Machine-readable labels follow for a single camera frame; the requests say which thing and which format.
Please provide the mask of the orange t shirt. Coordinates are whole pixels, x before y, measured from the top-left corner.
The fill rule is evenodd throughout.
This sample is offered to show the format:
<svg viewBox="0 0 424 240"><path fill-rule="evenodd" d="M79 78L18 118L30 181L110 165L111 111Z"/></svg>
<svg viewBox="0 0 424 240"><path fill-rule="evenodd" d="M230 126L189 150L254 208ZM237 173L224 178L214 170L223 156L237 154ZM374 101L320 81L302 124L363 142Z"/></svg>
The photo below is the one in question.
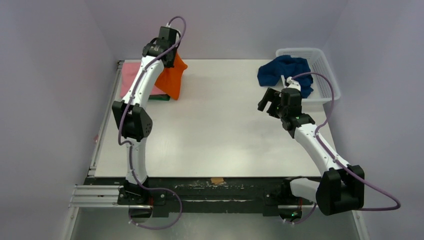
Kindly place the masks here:
<svg viewBox="0 0 424 240"><path fill-rule="evenodd" d="M180 55L176 53L174 67L164 68L157 78L151 94L166 94L171 99L178 100L180 98L183 73L187 68L188 66L181 59Z"/></svg>

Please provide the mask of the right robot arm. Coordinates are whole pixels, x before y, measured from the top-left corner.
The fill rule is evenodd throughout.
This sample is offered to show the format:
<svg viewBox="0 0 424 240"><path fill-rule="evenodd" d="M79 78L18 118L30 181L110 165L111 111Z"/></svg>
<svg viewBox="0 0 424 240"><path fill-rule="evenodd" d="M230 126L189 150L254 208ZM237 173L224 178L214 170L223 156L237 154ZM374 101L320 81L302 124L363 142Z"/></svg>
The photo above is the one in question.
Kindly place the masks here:
<svg viewBox="0 0 424 240"><path fill-rule="evenodd" d="M280 191L284 202L292 204L303 198L316 204L326 216L364 206L364 170L339 156L324 139L313 118L303 112L299 90L268 88L257 109L281 121L283 129L305 149L321 175L320 181L301 176L285 179Z"/></svg>

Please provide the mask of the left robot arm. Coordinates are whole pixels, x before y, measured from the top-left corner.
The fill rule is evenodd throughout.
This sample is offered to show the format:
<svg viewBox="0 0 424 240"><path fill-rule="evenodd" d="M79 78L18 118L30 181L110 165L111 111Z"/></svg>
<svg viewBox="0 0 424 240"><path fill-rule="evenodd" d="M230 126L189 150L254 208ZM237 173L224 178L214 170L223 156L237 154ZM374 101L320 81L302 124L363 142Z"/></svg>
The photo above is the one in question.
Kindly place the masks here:
<svg viewBox="0 0 424 240"><path fill-rule="evenodd" d="M118 143L127 151L127 174L119 188L118 205L149 203L146 169L146 144L152 132L153 120L146 112L154 85L165 68L172 68L181 33L170 26L162 26L158 37L142 51L142 59L134 81L120 101L112 103L112 113L118 128Z"/></svg>

